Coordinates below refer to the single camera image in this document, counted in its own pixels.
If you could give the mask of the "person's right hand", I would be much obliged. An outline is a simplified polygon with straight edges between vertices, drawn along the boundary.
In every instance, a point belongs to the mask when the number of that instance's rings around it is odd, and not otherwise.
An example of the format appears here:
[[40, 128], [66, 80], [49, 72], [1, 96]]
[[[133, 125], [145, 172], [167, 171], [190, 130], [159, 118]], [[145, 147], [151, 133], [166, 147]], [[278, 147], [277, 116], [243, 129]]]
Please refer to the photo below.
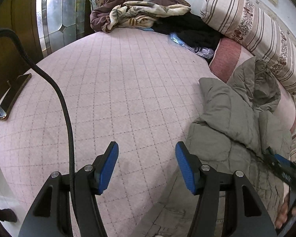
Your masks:
[[[287, 221], [288, 219], [288, 212], [289, 212], [289, 197], [288, 195], [283, 200], [283, 204], [281, 208], [279, 208], [278, 215], [275, 221], [275, 228], [280, 229], [282, 225]], [[291, 214], [293, 216], [296, 216], [296, 207], [292, 208]]]

